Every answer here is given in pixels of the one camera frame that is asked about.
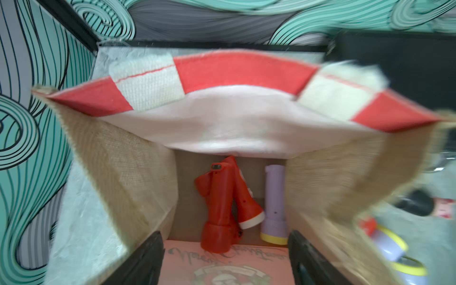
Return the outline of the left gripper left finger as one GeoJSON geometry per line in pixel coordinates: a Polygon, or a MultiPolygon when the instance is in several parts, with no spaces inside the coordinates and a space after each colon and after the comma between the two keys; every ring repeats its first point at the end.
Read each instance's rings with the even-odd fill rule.
{"type": "Polygon", "coordinates": [[[164,255],[162,235],[155,231],[102,285],[157,285],[164,255]]]}

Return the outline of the red flashlight dark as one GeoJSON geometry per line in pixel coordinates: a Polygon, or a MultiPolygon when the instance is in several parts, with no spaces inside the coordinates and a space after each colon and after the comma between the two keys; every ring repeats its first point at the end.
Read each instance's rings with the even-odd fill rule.
{"type": "Polygon", "coordinates": [[[243,231],[232,213],[234,167],[226,162],[214,163],[211,171],[194,181],[205,198],[208,220],[201,234],[201,247],[208,252],[224,254],[241,240],[243,231]]]}

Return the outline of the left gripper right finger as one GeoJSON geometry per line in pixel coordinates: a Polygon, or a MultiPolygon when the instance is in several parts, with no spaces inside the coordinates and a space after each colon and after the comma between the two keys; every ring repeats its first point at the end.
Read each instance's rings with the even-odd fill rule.
{"type": "Polygon", "coordinates": [[[291,231],[287,247],[295,285],[351,285],[297,230],[291,231]]]}

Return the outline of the red flashlight single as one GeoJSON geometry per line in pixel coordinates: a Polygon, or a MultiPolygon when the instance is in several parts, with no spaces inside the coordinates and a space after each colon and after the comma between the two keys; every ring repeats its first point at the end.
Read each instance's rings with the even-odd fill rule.
{"type": "Polygon", "coordinates": [[[265,219],[265,212],[254,200],[236,159],[233,156],[228,156],[223,162],[228,163],[234,169],[235,190],[233,191],[233,196],[237,207],[237,220],[240,228],[245,230],[261,224],[265,219]]]}

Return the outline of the red jute tote bag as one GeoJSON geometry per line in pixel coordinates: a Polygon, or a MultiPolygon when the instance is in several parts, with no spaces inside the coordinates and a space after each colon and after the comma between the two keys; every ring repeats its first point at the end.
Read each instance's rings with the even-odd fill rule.
{"type": "Polygon", "coordinates": [[[155,231],[199,240],[208,212],[194,179],[226,156],[255,201],[265,165],[284,164],[288,231],[353,285],[397,285],[357,223],[410,191],[456,127],[374,66],[240,50],[123,58],[104,77],[32,92],[75,157],[47,285],[100,285],[155,231]]]}

